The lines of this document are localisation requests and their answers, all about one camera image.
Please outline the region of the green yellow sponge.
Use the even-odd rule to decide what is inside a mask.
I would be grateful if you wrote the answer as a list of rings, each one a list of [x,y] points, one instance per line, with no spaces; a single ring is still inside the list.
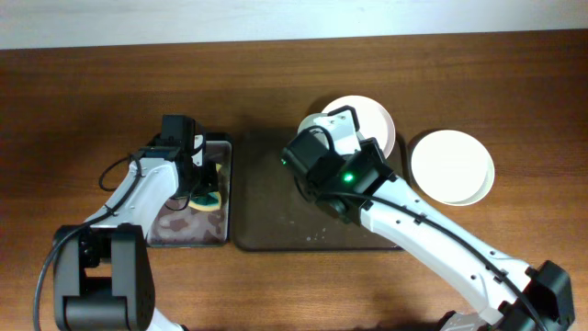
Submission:
[[[207,162],[200,170],[201,177],[192,191],[188,207],[197,211],[218,211],[222,205],[219,181],[221,165]]]

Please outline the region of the cream white plate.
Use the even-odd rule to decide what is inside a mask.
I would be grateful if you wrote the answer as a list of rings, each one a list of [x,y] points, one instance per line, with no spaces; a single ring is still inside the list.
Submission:
[[[421,191],[451,206],[468,206],[483,200],[495,180],[489,151],[463,131],[426,134],[413,147],[411,170]]]

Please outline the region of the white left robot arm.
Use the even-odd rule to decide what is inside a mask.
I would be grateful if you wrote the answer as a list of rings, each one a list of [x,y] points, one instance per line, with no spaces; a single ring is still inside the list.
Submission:
[[[109,200],[80,225],[54,235],[44,270],[53,272],[55,324],[61,330],[181,330],[155,304],[148,237],[167,201],[209,211],[222,206],[221,165],[196,163],[182,147],[146,147]]]

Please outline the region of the pale green plate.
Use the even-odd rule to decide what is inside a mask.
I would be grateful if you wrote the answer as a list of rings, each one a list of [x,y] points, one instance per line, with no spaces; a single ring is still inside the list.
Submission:
[[[314,121],[322,117],[325,117],[324,113],[312,113],[306,118],[304,118],[298,127],[297,134],[300,134],[309,127],[316,126],[316,123]]]

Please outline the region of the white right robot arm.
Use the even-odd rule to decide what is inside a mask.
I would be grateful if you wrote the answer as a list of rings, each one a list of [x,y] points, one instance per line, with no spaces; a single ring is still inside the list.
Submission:
[[[346,222],[398,244],[474,309],[474,327],[567,330],[575,320],[569,274],[509,257],[422,201],[388,166],[375,140],[339,152],[304,133],[283,158],[311,200]]]

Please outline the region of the pink plate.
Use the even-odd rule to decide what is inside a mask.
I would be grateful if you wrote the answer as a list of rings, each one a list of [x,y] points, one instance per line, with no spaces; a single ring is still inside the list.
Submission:
[[[364,138],[375,138],[383,154],[388,158],[396,141],[396,128],[389,112],[372,98],[344,96],[330,102],[322,113],[329,113],[343,106],[356,110],[359,132]]]

